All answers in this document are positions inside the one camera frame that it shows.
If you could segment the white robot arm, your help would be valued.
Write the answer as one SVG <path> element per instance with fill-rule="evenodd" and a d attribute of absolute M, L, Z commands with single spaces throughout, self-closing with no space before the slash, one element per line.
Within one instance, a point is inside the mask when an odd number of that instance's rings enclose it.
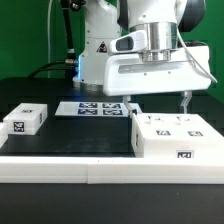
<path fill-rule="evenodd" d="M 192 92 L 215 78 L 209 48 L 187 44 L 181 34 L 203 19 L 205 0 L 60 0 L 73 86 L 121 96 Z"/>

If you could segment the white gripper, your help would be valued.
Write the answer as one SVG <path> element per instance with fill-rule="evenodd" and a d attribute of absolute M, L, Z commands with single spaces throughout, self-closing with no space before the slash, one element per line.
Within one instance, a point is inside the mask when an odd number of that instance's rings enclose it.
<path fill-rule="evenodd" d="M 108 96 L 123 96 L 123 104 L 132 117 L 131 96 L 139 94 L 181 92 L 180 109 L 188 113 L 194 90 L 207 89 L 210 78 L 179 48 L 170 61 L 143 62 L 139 54 L 111 56 L 105 65 L 103 91 Z"/>

